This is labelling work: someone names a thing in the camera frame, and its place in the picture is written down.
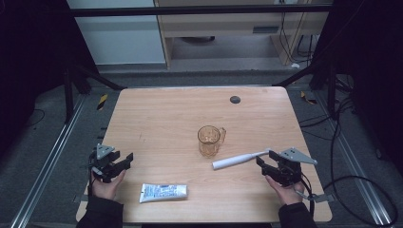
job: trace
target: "gray floor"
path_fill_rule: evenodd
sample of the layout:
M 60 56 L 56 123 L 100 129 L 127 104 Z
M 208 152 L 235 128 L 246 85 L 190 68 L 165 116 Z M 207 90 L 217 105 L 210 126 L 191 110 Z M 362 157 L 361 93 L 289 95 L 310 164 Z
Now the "gray floor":
M 117 75 L 109 72 L 105 76 L 129 87 L 268 86 L 293 75 L 296 71 L 297 69 L 279 63 L 268 37 L 216 37 L 213 42 L 205 42 L 203 39 L 177 39 L 170 69 L 142 68 L 135 73 Z M 40 198 L 34 202 L 34 210 L 29 214 L 31 227 L 71 227 L 76 222 L 78 204 L 73 200 L 86 187 L 87 157 L 92 147 L 102 142 L 104 128 L 108 125 L 119 96 L 119 91 L 94 81 L 90 82 L 93 89 L 89 95 L 78 95 L 75 92 L 75 101 L 84 101 L 83 109 L 60 157 L 57 158 L 56 165 L 51 169 L 51 175 Z M 325 89 L 312 92 L 307 89 L 306 82 L 309 82 L 309 77 L 287 89 L 299 121 L 326 114 L 320 104 L 325 97 Z M 309 104 L 301 99 L 301 90 L 319 101 L 319 104 Z M 103 94 L 108 94 L 108 99 L 103 110 L 99 111 L 96 107 Z M 344 93 L 337 93 L 340 101 L 346 96 Z M 63 88 L 59 86 L 42 94 L 36 100 L 35 108 L 40 110 L 33 113 L 28 126 L 11 147 L 10 156 L 0 163 L 0 227 L 9 227 L 17 215 L 64 127 Z M 314 123 L 322 118 L 301 125 Z M 330 139 L 334 133 L 332 124 L 335 123 L 326 121 L 302 128 L 311 155 L 318 160 L 317 172 L 322 185 L 331 181 Z M 385 189 L 399 211 L 402 211 L 402 177 L 390 161 L 376 158 L 372 141 L 361 124 L 360 117 L 354 113 L 354 107 L 341 114 L 340 125 L 342 134 L 336 140 L 334 152 L 335 176 L 350 175 L 359 168 L 366 177 Z M 351 155 L 349 156 L 346 150 L 351 151 L 357 158 L 355 166 L 352 166 Z M 344 180 L 336 186 L 340 197 L 349 208 L 374 222 L 376 212 L 371 209 L 371 201 L 368 202 L 362 197 L 366 194 L 358 188 L 358 181 Z M 332 190 L 329 188 L 326 192 L 331 193 Z M 375 191 L 375 194 L 379 196 L 389 217 L 393 218 L 389 202 L 378 191 Z M 333 218 L 327 223 L 319 224 L 319 227 L 368 227 L 351 216 L 339 202 L 331 202 L 330 205 Z M 403 227 L 403 222 L 400 220 L 394 227 Z

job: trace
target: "mug handle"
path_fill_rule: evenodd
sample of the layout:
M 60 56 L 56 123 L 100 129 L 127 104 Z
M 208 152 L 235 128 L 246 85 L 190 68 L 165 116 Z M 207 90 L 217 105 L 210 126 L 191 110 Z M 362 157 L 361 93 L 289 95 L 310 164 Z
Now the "mug handle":
M 219 131 L 220 131 L 220 144 L 223 144 L 225 140 L 226 130 L 222 127 L 219 129 Z

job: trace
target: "aluminum rail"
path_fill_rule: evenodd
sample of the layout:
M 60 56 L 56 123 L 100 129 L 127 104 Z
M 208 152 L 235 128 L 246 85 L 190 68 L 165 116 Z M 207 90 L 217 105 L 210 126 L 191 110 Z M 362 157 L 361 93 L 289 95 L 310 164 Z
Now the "aluminum rail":
M 333 4 L 290 4 L 290 5 L 243 5 L 243 6 L 195 6 L 195 7 L 152 7 L 116 9 L 70 9 L 45 11 L 51 15 L 73 17 L 146 16 L 177 14 L 224 14 L 265 12 L 323 12 L 334 10 Z
M 326 108 L 325 98 L 320 92 L 315 92 L 316 97 L 318 98 L 318 103 L 322 107 L 323 111 L 327 114 L 328 110 Z M 336 123 L 329 119 L 329 124 L 333 130 L 336 130 Z M 353 149 L 350 147 L 347 139 L 345 138 L 343 132 L 337 137 L 338 147 L 342 153 L 344 160 L 347 162 L 349 166 L 350 172 L 353 175 L 360 176 L 363 178 L 368 178 L 364 169 L 359 164 L 358 159 L 356 158 Z M 379 195 L 376 193 L 375 188 L 372 184 L 364 180 L 355 180 L 355 183 L 361 193 L 362 198 L 367 204 L 368 209 L 370 210 L 371 215 L 376 224 L 387 224 L 392 220 L 386 211 L 385 206 L 383 205 Z
M 75 106 L 75 112 L 70 120 L 70 122 L 66 123 L 56 140 L 56 143 L 53 145 L 48 158 L 42 167 L 41 172 L 39 173 L 35 183 L 29 191 L 28 196 L 26 197 L 23 205 L 18 211 L 17 215 L 11 222 L 11 228 L 24 228 L 27 226 L 29 222 L 29 218 L 32 215 L 33 210 L 35 209 L 36 204 L 44 192 L 44 189 L 48 183 L 48 179 L 52 174 L 54 167 L 56 166 L 57 161 L 59 160 L 60 155 L 63 152 L 63 149 L 66 145 L 67 139 L 70 136 L 70 133 L 77 122 L 78 117 L 83 109 L 83 104 L 86 99 L 86 95 L 79 95 L 79 101 Z

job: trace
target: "metal rod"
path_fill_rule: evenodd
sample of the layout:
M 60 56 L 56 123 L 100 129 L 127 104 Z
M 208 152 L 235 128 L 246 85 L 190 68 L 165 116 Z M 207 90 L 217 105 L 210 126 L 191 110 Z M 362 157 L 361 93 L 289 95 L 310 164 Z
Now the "metal rod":
M 75 113 L 73 114 L 70 122 L 65 123 L 65 126 L 63 127 L 58 139 L 56 140 L 56 143 L 53 145 L 53 148 L 48 155 L 47 161 L 45 162 L 41 172 L 38 175 L 38 178 L 30 189 L 29 194 L 19 212 L 12 220 L 11 228 L 25 228 L 27 226 L 29 218 L 32 215 L 33 210 L 35 209 L 38 200 L 41 198 L 45 186 L 47 185 L 48 179 L 53 172 L 53 169 L 57 161 L 59 160 L 60 155 L 62 154 L 71 130 L 76 124 L 81 110 L 83 109 L 85 98 L 85 95 L 80 94 L 79 101 L 77 102 L 77 105 L 75 107 Z
M 70 9 L 46 11 L 46 14 L 70 15 L 73 17 L 145 16 L 176 14 L 222 14 L 264 12 L 323 12 L 333 10 L 333 4 L 291 5 L 244 5 L 244 6 L 196 6 L 196 7 L 151 7 L 116 9 Z

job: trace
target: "wooden table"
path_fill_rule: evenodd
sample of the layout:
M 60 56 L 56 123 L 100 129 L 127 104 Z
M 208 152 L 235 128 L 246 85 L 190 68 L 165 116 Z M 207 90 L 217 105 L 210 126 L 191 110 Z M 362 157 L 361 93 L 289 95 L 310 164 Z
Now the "wooden table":
M 232 104 L 232 96 L 240 103 Z M 198 149 L 198 131 L 209 124 L 227 131 L 213 159 Z M 124 221 L 134 223 L 278 221 L 277 195 L 255 161 L 217 171 L 212 162 L 267 147 L 281 152 L 294 146 L 309 156 L 287 91 L 266 86 L 125 89 L 103 144 L 120 150 L 121 159 L 134 153 L 116 198 L 125 204 Z M 302 171 L 321 194 L 314 166 L 303 164 Z M 143 183 L 187 184 L 188 198 L 139 203 Z M 82 201 L 77 219 L 85 208 Z M 316 205 L 316 221 L 331 217 L 327 202 Z

